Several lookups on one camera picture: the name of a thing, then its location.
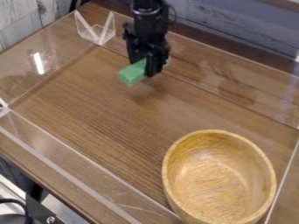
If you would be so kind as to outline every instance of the green block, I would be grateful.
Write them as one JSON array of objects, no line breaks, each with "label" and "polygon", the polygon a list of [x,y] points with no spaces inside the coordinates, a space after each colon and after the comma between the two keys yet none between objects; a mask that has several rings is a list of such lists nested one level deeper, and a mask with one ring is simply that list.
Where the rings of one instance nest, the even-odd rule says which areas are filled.
[{"label": "green block", "polygon": [[118,72],[118,79],[131,87],[145,77],[145,59],[127,66]]}]

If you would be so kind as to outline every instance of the wooden bowl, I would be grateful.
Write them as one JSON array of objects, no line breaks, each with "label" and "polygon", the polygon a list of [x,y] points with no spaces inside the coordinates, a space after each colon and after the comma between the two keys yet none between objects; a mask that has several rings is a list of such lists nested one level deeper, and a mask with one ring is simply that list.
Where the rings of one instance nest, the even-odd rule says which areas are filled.
[{"label": "wooden bowl", "polygon": [[201,130],[168,150],[163,186],[187,223],[253,224],[273,201],[276,175],[265,154],[244,137]]}]

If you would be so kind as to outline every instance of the bowl rim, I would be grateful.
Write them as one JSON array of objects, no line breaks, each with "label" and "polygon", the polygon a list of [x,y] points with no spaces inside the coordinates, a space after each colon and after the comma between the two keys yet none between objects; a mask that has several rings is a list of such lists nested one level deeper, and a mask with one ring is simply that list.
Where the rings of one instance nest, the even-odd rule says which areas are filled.
[{"label": "bowl rim", "polygon": [[265,153],[259,149],[259,147],[248,140],[245,139],[243,136],[225,131],[225,130],[220,130],[220,129],[204,129],[204,130],[197,130],[193,131],[192,133],[184,135],[180,139],[177,139],[175,141],[175,143],[172,144],[171,148],[168,149],[165,156],[163,158],[163,189],[165,190],[168,197],[171,198],[173,204],[196,220],[199,221],[204,221],[207,222],[199,215],[193,215],[189,214],[188,211],[185,211],[183,209],[181,203],[177,200],[172,188],[169,187],[169,182],[168,182],[168,161],[169,161],[169,156],[173,154],[173,151],[176,149],[176,146],[179,145],[180,142],[183,142],[187,138],[196,136],[199,134],[205,134],[205,133],[212,133],[212,134],[224,134],[228,135],[231,137],[237,138],[239,140],[241,140],[243,142],[245,142],[247,144],[251,145],[251,147],[255,149],[257,155],[261,157],[264,163],[265,163],[265,167],[268,169],[268,173],[269,173],[269,181],[271,181],[271,187],[269,187],[269,193],[268,193],[268,197],[265,198],[265,202],[261,205],[261,207],[247,217],[241,218],[241,220],[239,220],[236,222],[236,224],[245,224],[249,223],[251,221],[255,221],[256,219],[261,218],[260,216],[267,212],[267,209],[271,207],[271,204],[273,202],[275,196],[276,196],[276,173],[275,173],[275,169],[273,166],[269,162],[269,159],[265,155]]}]

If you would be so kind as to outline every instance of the screw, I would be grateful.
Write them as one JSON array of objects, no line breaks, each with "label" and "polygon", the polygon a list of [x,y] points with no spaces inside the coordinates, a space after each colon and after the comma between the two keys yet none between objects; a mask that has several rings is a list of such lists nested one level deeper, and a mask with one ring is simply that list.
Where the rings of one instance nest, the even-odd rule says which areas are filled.
[{"label": "screw", "polygon": [[46,219],[46,223],[48,223],[48,224],[52,224],[53,222],[54,222],[54,217],[50,216],[50,217]]}]

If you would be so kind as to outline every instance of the robotic arm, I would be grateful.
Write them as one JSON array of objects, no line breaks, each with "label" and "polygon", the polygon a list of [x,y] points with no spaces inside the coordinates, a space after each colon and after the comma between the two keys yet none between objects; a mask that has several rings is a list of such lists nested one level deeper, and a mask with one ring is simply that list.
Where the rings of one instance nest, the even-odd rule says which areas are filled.
[{"label": "robotic arm", "polygon": [[168,60],[169,6],[164,0],[132,0],[135,23],[124,24],[124,40],[131,64],[145,59],[144,75],[149,78],[161,72]]}]

